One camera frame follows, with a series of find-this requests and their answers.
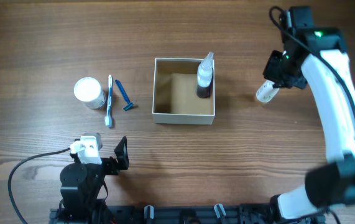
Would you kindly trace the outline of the dark mouthwash spray bottle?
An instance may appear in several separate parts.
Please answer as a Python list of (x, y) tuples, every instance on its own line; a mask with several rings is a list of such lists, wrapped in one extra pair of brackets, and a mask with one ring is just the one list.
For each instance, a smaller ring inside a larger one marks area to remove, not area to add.
[(209, 52), (198, 66), (196, 95), (199, 98), (209, 98), (211, 96), (211, 84), (213, 81), (213, 55), (213, 52)]

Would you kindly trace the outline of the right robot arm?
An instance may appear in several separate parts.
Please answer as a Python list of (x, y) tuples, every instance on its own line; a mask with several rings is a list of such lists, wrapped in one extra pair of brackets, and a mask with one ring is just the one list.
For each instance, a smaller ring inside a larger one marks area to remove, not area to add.
[(280, 9), (272, 23), (284, 49), (271, 53), (256, 98), (268, 103), (282, 88), (310, 87), (325, 138), (327, 163), (307, 172), (297, 189), (270, 200), (270, 222), (293, 223), (355, 205), (355, 88), (339, 29), (316, 26), (308, 6)]

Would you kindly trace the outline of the white floral lotion tube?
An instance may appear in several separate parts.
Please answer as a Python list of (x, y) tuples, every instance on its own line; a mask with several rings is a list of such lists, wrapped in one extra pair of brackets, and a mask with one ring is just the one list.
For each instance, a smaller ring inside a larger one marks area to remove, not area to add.
[(266, 80), (256, 92), (256, 99), (261, 103), (268, 103), (280, 90), (274, 88), (274, 82)]

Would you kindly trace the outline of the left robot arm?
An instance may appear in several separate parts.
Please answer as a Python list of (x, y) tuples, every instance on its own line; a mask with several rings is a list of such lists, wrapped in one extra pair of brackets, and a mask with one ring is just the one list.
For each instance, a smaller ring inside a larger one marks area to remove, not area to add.
[(124, 136), (115, 147), (115, 158), (101, 158), (102, 146), (98, 133), (86, 133), (70, 145), (74, 162), (60, 173), (62, 201), (58, 216), (66, 223), (104, 223), (112, 216), (106, 210), (105, 199), (99, 199), (98, 194), (106, 187), (107, 175), (118, 175), (129, 168), (127, 138)]

